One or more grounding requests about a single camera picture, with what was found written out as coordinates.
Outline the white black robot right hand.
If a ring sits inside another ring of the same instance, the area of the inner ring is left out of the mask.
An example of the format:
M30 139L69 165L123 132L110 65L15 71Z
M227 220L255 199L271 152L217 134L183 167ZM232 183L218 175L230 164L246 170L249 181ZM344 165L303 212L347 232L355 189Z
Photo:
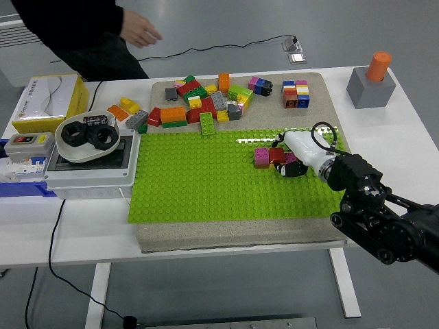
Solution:
M286 131L278 134L272 147L276 147L279 143L284 143L296 157L295 164L289 162L274 165L282 176L297 177L306 174L307 169L312 168L319 179L327 182L335 153L320 135L314 136L306 131Z

